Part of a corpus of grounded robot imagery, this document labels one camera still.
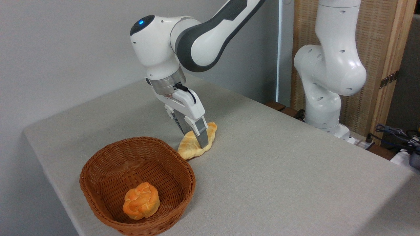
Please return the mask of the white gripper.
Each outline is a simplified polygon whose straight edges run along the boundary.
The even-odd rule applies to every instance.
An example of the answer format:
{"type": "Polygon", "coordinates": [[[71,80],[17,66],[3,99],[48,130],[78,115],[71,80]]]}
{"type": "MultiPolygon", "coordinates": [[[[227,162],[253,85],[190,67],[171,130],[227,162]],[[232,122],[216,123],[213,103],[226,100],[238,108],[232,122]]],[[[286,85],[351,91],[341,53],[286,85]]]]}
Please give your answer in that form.
{"type": "Polygon", "coordinates": [[[161,80],[145,78],[152,86],[157,98],[165,103],[165,109],[171,119],[175,121],[180,131],[187,133],[187,124],[192,129],[201,149],[208,144],[208,125],[204,118],[205,109],[198,95],[191,89],[183,91],[176,85],[183,82],[182,79],[174,80],[168,77],[161,80]]]}

